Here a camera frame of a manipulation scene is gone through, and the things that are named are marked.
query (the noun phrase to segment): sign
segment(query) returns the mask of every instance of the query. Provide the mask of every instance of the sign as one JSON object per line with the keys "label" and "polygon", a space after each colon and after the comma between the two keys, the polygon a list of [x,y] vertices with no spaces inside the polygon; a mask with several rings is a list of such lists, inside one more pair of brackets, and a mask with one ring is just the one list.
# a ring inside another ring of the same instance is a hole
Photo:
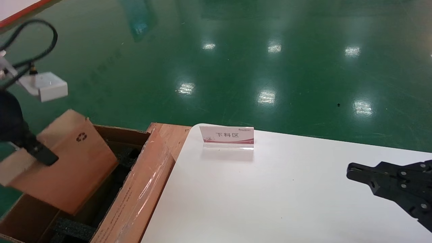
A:
{"label": "sign", "polygon": [[254,144],[254,128],[200,126],[204,143]]}

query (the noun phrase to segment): wooden board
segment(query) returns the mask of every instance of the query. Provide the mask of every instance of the wooden board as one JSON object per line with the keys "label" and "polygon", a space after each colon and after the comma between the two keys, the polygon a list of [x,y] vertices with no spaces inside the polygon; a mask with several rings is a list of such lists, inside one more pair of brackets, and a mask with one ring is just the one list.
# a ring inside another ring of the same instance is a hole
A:
{"label": "wooden board", "polygon": [[177,161],[178,155],[180,154],[191,128],[192,127],[188,126],[152,122],[149,128],[147,128],[147,132],[158,132],[166,146],[169,148],[174,160]]}

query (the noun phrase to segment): black cable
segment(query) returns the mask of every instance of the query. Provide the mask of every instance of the black cable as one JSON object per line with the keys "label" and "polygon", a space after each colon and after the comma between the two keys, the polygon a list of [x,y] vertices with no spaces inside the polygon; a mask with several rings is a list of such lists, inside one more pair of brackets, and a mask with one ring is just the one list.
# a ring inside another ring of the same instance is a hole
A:
{"label": "black cable", "polygon": [[21,24],[16,30],[15,32],[11,35],[11,37],[9,38],[9,40],[6,41],[6,43],[4,43],[1,47],[0,50],[6,50],[16,39],[16,37],[18,37],[18,35],[21,33],[21,31],[29,24],[33,24],[33,23],[41,23],[44,24],[48,27],[50,27],[50,29],[53,32],[53,38],[51,40],[51,44],[50,46],[43,51],[41,54],[33,57],[33,58],[29,58],[27,60],[21,61],[19,63],[16,63],[14,65],[12,65],[14,68],[19,68],[22,66],[25,66],[26,64],[30,64],[30,63],[34,63],[37,60],[40,60],[41,58],[45,57],[46,55],[48,55],[55,47],[56,43],[57,43],[57,38],[58,38],[58,34],[56,29],[54,28],[54,26],[52,26],[50,23],[46,22],[45,20],[42,19],[31,19],[29,21],[24,22],[23,24]]}
{"label": "black cable", "polygon": [[28,65],[28,67],[21,72],[19,72],[15,77],[13,77],[11,80],[7,81],[4,85],[0,86],[0,90],[6,90],[7,88],[11,87],[18,79],[20,79],[24,74],[26,74],[30,68],[32,67],[31,64]]}
{"label": "black cable", "polygon": [[11,85],[13,85],[18,79],[20,79],[22,76],[25,75],[25,73],[27,73],[33,65],[33,63],[35,61],[40,60],[41,58],[45,57],[46,55],[48,55],[55,47],[55,45],[57,44],[57,38],[58,38],[58,34],[56,29],[54,28],[54,26],[52,26],[50,23],[46,22],[45,20],[42,19],[31,19],[29,21],[24,22],[23,24],[21,24],[15,31],[14,33],[11,35],[11,37],[6,41],[6,43],[4,43],[3,45],[0,46],[0,51],[1,50],[6,50],[14,41],[15,39],[18,37],[18,35],[21,33],[21,31],[28,26],[29,24],[33,24],[33,23],[41,23],[44,24],[48,27],[50,27],[50,29],[53,32],[53,38],[51,40],[51,44],[50,46],[45,49],[45,51],[43,51],[41,54],[33,57],[33,58],[29,58],[27,60],[21,61],[19,63],[13,64],[12,66],[15,69],[18,69],[20,67],[26,66],[27,67],[22,70],[21,72],[19,72],[15,77],[13,77],[11,80],[9,80],[6,84],[0,86],[0,90],[6,90],[7,88],[9,88]]}

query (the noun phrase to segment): cardboard box flap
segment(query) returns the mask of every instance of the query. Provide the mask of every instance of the cardboard box flap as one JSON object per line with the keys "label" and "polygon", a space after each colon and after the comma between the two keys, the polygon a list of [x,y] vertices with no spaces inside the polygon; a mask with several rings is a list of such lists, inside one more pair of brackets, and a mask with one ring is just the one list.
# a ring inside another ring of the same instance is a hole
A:
{"label": "cardboard box flap", "polygon": [[138,243],[175,161],[153,132],[91,243]]}
{"label": "cardboard box flap", "polygon": [[0,238],[36,243],[58,212],[55,207],[23,194],[2,217]]}
{"label": "cardboard box flap", "polygon": [[0,183],[74,215],[117,166],[89,119],[68,110],[38,136],[59,160],[51,166],[19,150],[0,163]]}
{"label": "cardboard box flap", "polygon": [[[47,126],[38,136],[46,147],[52,148],[64,136],[85,122],[86,118],[74,110],[67,110]],[[19,174],[26,171],[36,160],[25,150],[20,149],[0,162],[0,184],[8,185]]]}

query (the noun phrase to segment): robotic arm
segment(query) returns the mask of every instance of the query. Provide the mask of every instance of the robotic arm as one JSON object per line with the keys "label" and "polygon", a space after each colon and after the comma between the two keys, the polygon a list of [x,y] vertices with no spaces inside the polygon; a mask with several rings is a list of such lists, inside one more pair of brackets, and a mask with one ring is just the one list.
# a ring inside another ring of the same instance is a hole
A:
{"label": "robotic arm", "polygon": [[[41,23],[51,28],[53,39],[50,46],[33,58],[10,64],[4,57],[5,50],[27,25],[33,23]],[[55,28],[44,20],[32,19],[20,25],[10,39],[0,46],[0,81],[6,80],[0,86],[0,142],[11,142],[17,147],[26,149],[35,159],[48,166],[54,164],[58,157],[40,143],[29,130],[29,126],[22,116],[18,100],[7,89],[17,83],[41,102],[67,96],[66,82],[53,73],[39,74],[34,65],[34,62],[48,55],[56,43],[57,31]]]}
{"label": "robotic arm", "polygon": [[396,202],[432,232],[432,160],[405,166],[387,162],[376,167],[351,163],[346,176],[367,184],[375,196]]}

